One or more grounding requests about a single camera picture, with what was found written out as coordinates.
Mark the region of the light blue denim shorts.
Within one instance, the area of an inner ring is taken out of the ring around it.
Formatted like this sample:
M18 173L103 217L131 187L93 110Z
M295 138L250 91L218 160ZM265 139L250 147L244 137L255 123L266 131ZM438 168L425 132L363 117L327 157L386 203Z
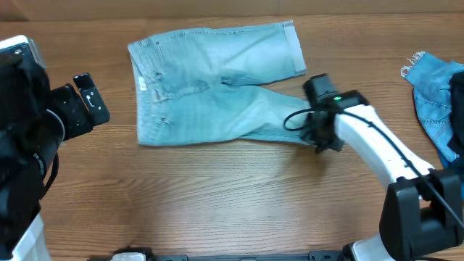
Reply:
M130 43L128 52L140 144L301 141L283 122L309 104L268 89L307 71L293 22L174 30Z

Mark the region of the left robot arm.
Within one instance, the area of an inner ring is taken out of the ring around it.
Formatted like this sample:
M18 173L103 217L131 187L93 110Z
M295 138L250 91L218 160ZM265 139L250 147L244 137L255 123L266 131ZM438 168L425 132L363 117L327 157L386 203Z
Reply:
M62 142L105 124L110 113L87 72L51 88L46 70L21 54L1 56L1 259L35 251L40 201L56 179Z

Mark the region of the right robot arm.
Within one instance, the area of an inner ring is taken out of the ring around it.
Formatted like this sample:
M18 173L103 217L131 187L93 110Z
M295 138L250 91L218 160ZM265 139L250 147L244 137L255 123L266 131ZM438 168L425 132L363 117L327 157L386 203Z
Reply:
M378 233L346 245L340 260L419 260L463 243L460 177L415 155L356 90L340 93L326 74L303 89L310 113L302 139L317 152L350 145L386 189Z

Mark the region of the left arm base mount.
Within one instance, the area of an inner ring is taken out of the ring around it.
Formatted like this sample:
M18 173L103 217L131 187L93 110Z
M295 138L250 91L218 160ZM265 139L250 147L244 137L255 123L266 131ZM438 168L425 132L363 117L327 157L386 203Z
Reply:
M155 261L152 249L148 247L128 247L119 249L110 257L110 261Z

